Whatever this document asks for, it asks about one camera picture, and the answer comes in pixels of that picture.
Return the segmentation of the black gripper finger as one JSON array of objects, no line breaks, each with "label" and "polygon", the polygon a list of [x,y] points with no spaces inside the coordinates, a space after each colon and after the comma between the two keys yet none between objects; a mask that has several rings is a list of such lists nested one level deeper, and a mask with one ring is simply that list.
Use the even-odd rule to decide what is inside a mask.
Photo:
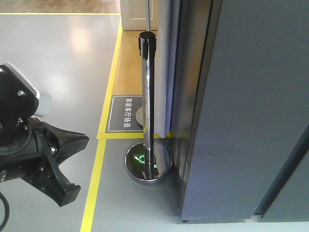
[{"label": "black gripper finger", "polygon": [[43,136],[49,148],[56,149],[53,156],[58,165],[86,148],[89,138],[85,134],[62,130],[46,122],[42,124],[44,125]]},{"label": "black gripper finger", "polygon": [[76,200],[81,187],[71,183],[60,168],[44,136],[35,132],[42,156],[35,173],[34,187],[63,207]]}]

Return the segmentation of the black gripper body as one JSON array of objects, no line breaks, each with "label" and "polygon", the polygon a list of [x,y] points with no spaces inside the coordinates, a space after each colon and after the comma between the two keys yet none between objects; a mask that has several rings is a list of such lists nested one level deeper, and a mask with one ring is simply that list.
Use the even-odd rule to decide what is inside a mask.
[{"label": "black gripper body", "polygon": [[60,190],[60,129],[37,118],[0,121],[0,180]]}]

